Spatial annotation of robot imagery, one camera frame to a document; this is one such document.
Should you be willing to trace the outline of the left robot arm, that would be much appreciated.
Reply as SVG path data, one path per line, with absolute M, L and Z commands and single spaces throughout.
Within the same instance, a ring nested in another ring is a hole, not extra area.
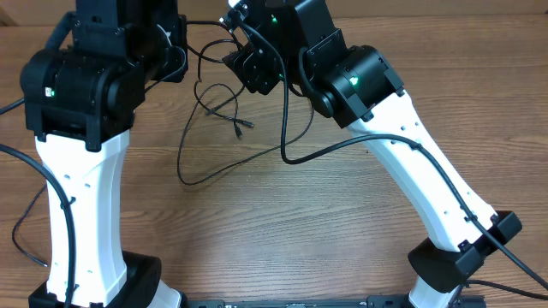
M 135 111 L 182 81 L 175 1 L 79 1 L 21 71 L 26 125 L 47 180 L 51 268 L 31 307 L 183 307 L 159 258 L 122 249 L 120 191 Z

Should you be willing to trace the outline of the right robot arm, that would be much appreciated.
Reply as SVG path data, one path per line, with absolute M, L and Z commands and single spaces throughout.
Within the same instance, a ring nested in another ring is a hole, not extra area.
M 247 44 L 224 63 L 250 92 L 298 86 L 313 108 L 385 167 L 423 222 L 408 254 L 411 307 L 451 307 L 474 273 L 521 231 L 465 182 L 423 125 L 402 79 L 369 45 L 347 46 L 323 1 L 232 1 L 223 23 Z

